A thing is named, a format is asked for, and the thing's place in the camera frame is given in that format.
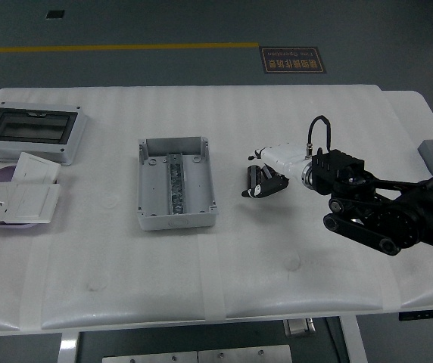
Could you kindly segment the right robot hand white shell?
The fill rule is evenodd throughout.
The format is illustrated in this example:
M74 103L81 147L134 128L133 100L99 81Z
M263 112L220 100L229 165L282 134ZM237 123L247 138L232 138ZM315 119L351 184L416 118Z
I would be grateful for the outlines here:
M262 166L247 168L247 189L241 195L264 198L288 187L292 178L309 189L312 186L311 157L295 144L280 144L255 150L248 160L261 160Z

